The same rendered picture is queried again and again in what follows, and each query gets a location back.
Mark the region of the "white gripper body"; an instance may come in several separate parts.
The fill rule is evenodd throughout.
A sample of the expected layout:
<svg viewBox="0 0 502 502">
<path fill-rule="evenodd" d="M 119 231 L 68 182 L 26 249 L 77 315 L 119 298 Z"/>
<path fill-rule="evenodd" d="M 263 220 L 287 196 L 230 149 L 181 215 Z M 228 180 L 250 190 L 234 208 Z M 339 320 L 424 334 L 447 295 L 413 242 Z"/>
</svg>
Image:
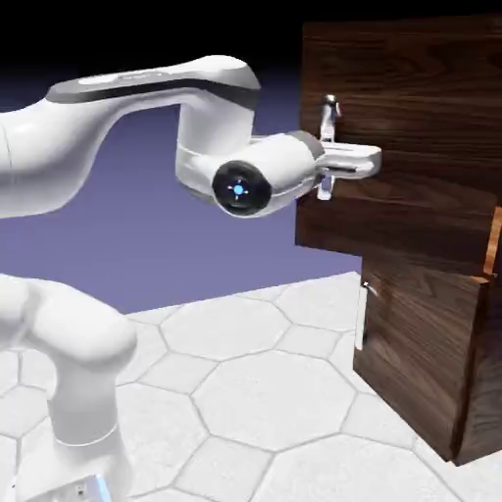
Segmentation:
<svg viewBox="0 0 502 502">
<path fill-rule="evenodd" d="M 316 161 L 323 175 L 342 179 L 363 179 L 377 174 L 381 149 L 372 145 L 322 142 L 325 153 Z"/>
</svg>

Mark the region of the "silver curved door handle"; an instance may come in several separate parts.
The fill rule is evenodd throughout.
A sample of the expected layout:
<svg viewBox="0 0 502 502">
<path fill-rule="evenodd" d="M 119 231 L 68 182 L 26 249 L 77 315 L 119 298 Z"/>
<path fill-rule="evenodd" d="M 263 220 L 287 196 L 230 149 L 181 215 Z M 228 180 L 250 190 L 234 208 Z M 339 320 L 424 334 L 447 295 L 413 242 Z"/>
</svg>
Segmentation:
<svg viewBox="0 0 502 502">
<path fill-rule="evenodd" d="M 320 141 L 331 142 L 335 141 L 335 126 L 336 121 L 341 117 L 341 108 L 337 97 L 334 94 L 327 94 L 324 97 L 322 106 L 322 118 L 320 124 Z M 332 175 L 324 175 L 320 185 L 318 186 L 317 198 L 322 201 L 327 201 L 331 198 L 335 184 L 335 177 Z"/>
</svg>

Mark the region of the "large dark wood cabinet door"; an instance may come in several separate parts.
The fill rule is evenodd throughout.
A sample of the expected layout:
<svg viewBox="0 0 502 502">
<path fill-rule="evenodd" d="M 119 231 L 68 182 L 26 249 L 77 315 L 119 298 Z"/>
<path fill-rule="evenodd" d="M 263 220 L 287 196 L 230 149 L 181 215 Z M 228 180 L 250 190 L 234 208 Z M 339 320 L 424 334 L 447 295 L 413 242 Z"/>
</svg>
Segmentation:
<svg viewBox="0 0 502 502">
<path fill-rule="evenodd" d="M 338 140 L 378 146 L 376 176 L 302 198 L 298 244 L 467 276 L 502 233 L 502 15 L 307 23 L 301 125 L 334 94 Z"/>
</svg>

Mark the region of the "small dark wood cabinet door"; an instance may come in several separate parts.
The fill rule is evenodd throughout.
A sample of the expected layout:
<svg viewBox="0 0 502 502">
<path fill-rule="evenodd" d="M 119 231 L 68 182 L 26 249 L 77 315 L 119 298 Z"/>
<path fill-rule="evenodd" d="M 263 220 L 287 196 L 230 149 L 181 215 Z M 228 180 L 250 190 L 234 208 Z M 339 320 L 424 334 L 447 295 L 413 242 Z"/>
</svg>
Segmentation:
<svg viewBox="0 0 502 502">
<path fill-rule="evenodd" d="M 365 259 L 361 280 L 368 303 L 356 373 L 443 460 L 455 460 L 492 276 Z"/>
</svg>

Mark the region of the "dark wood cabinet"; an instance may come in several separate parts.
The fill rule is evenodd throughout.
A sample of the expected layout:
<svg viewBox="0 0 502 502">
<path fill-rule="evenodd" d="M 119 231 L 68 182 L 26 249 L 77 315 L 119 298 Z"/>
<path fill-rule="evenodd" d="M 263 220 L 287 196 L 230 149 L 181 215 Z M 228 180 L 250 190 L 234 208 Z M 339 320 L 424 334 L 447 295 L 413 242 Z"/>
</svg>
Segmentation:
<svg viewBox="0 0 502 502">
<path fill-rule="evenodd" d="M 493 14 L 502 15 L 443 17 Z M 496 270 L 488 276 L 493 283 L 474 343 L 464 434 L 459 454 L 451 461 L 457 465 L 502 450 L 502 233 Z"/>
</svg>

